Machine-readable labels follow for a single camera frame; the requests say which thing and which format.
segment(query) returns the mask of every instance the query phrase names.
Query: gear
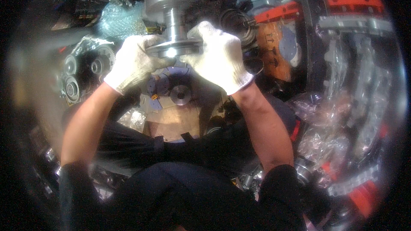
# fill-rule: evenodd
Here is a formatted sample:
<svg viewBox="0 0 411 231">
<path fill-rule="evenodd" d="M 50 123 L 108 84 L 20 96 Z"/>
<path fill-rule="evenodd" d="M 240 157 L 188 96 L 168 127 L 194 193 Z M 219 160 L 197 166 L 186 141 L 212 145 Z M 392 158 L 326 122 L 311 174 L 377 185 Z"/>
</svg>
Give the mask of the gear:
<svg viewBox="0 0 411 231">
<path fill-rule="evenodd" d="M 67 100 L 75 104 L 80 101 L 81 87 L 73 76 L 68 76 L 66 79 L 66 98 Z"/>
<path fill-rule="evenodd" d="M 64 60 L 64 73 L 67 76 L 71 76 L 77 74 L 78 70 L 79 63 L 77 62 L 77 59 L 70 54 L 66 57 L 66 60 Z"/>
<path fill-rule="evenodd" d="M 113 47 L 110 44 L 102 44 L 96 48 L 96 51 L 99 56 L 103 55 L 109 59 L 109 65 L 102 71 L 110 72 L 116 62 L 116 54 L 114 53 Z"/>
</svg>

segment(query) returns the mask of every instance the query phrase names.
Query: plastic bag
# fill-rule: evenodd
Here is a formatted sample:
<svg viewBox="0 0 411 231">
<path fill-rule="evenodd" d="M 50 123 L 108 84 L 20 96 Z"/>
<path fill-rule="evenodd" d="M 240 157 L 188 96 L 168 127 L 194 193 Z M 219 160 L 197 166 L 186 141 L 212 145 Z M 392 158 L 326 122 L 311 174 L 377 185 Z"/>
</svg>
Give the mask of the plastic bag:
<svg viewBox="0 0 411 231">
<path fill-rule="evenodd" d="M 330 161 L 330 169 L 337 172 L 344 160 L 349 139 L 339 127 L 323 128 L 311 126 L 302 136 L 298 152 L 315 163 L 312 171 Z"/>
<path fill-rule="evenodd" d="M 136 2 L 129 9 L 108 3 L 101 13 L 97 32 L 104 38 L 117 40 L 125 40 L 132 35 L 147 35 L 142 19 L 143 8 L 142 2 Z"/>
<path fill-rule="evenodd" d="M 128 112 L 121 116 L 121 118 L 117 122 L 142 133 L 145 120 L 145 112 L 136 108 L 131 108 Z"/>
<path fill-rule="evenodd" d="M 295 114 L 317 127 L 339 126 L 351 108 L 351 96 L 345 90 L 332 98 L 319 93 L 302 93 L 287 101 Z"/>
</svg>

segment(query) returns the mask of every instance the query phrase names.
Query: hand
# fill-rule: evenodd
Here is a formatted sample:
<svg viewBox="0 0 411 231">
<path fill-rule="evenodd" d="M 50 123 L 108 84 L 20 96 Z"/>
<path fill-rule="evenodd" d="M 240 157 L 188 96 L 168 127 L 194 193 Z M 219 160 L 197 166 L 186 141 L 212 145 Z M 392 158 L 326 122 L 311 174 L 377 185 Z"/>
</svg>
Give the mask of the hand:
<svg viewBox="0 0 411 231">
<path fill-rule="evenodd" d="M 130 36 L 126 38 L 117 52 L 116 62 L 104 81 L 117 92 L 124 95 L 127 89 L 147 80 L 157 69 L 169 65 L 166 59 L 149 56 L 146 49 L 163 42 L 159 35 Z"/>
<path fill-rule="evenodd" d="M 243 64 L 239 38 L 201 22 L 187 36 L 203 40 L 203 53 L 180 56 L 203 78 L 222 87 L 227 95 L 234 94 L 253 80 Z"/>
</svg>

